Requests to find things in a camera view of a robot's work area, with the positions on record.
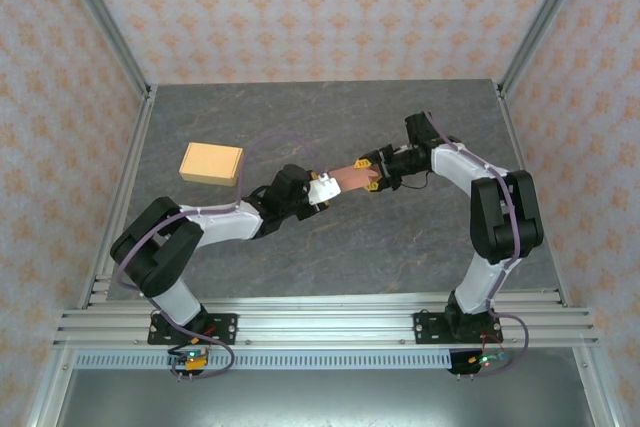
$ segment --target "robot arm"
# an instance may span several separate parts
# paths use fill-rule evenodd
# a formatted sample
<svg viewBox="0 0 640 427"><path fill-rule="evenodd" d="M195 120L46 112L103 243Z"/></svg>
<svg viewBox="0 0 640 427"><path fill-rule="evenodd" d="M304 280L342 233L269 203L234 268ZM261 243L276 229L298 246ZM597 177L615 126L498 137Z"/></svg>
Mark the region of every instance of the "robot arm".
<svg viewBox="0 0 640 427"><path fill-rule="evenodd" d="M469 319L486 314L487 299L517 264L511 262L505 270L515 244L509 215L504 211L504 193L495 175L504 178L515 206L520 236L518 258L526 257L543 238L533 181L525 171L507 172L481 159L478 162L456 139L454 144L446 144L424 114L410 116L405 123L408 145L397 149L387 145L370 152L356 162L356 168L378 174L377 180L365 187L371 192L396 190L403 176L433 172L469 195L475 254L464 280L452 293L448 314L445 312L454 338L465 342L477 336L478 329L468 327ZM142 236L160 222L179 212L192 212L160 230L160 237L147 242L125 272L174 322L192 332L202 332L207 312L181 277L195 249L225 240L264 237L275 232L288 217L304 220L327 209L327 201L340 193L340 183L330 174L318 177L301 167L286 165L270 185L256 189L238 205L194 208L179 206L163 197L120 236L111 256L116 263L122 262Z"/></svg>

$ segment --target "yellow sponge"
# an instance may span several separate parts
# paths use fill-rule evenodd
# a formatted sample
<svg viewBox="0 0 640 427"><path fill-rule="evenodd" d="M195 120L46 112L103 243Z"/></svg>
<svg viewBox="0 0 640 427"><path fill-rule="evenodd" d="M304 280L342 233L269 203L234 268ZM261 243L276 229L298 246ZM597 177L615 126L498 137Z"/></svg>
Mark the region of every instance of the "yellow sponge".
<svg viewBox="0 0 640 427"><path fill-rule="evenodd" d="M233 186L242 152L240 147L191 142L180 166L180 176L190 182Z"/></svg>

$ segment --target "gray table surface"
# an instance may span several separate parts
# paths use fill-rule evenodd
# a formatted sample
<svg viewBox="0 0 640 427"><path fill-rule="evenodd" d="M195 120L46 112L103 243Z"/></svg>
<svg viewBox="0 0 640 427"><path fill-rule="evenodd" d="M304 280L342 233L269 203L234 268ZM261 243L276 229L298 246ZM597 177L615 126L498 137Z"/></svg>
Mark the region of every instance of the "gray table surface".
<svg viewBox="0 0 640 427"><path fill-rule="evenodd" d="M235 192L185 182L178 174L189 142L248 147L269 131L306 139L265 142L247 159L243 194L270 183L286 163L315 170L342 167L388 143L407 141L404 118L433 113L476 154L518 168L489 80L376 81L161 86L135 180L128 222L157 197L178 204L217 205ZM424 176L406 180L419 185ZM426 189L349 192L303 222L278 232L195 252L185 280L201 298L379 294L454 289L473 249L469 199L446 179ZM507 280L506 289L555 288L544 244ZM109 299L133 296L113 284Z"/></svg>

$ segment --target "floral wall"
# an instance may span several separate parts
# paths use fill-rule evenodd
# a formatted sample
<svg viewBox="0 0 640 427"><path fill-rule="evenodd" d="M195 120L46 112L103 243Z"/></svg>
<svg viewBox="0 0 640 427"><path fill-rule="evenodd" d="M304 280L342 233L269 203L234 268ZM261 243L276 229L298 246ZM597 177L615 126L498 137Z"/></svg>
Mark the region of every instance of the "floral wall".
<svg viewBox="0 0 640 427"><path fill-rule="evenodd" d="M105 0L151 83L499 79L543 0Z"/></svg>
<svg viewBox="0 0 640 427"><path fill-rule="evenodd" d="M567 0L508 100L571 299L638 419L640 0Z"/></svg>
<svg viewBox="0 0 640 427"><path fill-rule="evenodd" d="M82 0L0 0L0 425L75 307L140 103Z"/></svg>

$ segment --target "black mounting plate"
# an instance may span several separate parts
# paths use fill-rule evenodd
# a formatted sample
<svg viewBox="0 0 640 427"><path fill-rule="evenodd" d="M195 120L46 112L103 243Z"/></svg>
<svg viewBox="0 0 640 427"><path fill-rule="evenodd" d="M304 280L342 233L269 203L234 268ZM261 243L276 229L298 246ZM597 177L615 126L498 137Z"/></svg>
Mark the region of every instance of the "black mounting plate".
<svg viewBox="0 0 640 427"><path fill-rule="evenodd" d="M236 343L238 332L238 314L207 314L206 328L203 332L213 329L211 335L227 345ZM183 345L191 340L190 337L175 330L160 313L151 314L151 326L147 343L149 345Z"/></svg>
<svg viewBox="0 0 640 427"><path fill-rule="evenodd" d="M498 319L486 312L473 316L473 324L467 329L460 329L456 336L451 330L444 313L431 313L426 310L413 314L413 333L416 344L482 344L480 331L491 334L502 342L502 329ZM486 337L487 344L496 343Z"/></svg>

